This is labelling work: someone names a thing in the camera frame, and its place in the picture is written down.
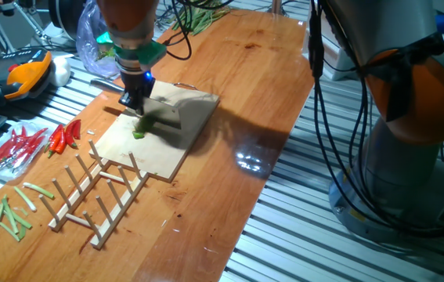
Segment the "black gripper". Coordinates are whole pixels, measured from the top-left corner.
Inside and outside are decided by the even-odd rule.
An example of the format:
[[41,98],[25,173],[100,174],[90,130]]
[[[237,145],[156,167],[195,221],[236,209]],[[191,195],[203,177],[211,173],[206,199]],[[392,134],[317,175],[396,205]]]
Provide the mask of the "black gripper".
[[119,103],[143,116],[144,103],[153,90],[155,77],[149,70],[121,70],[121,80],[125,90],[119,98]]

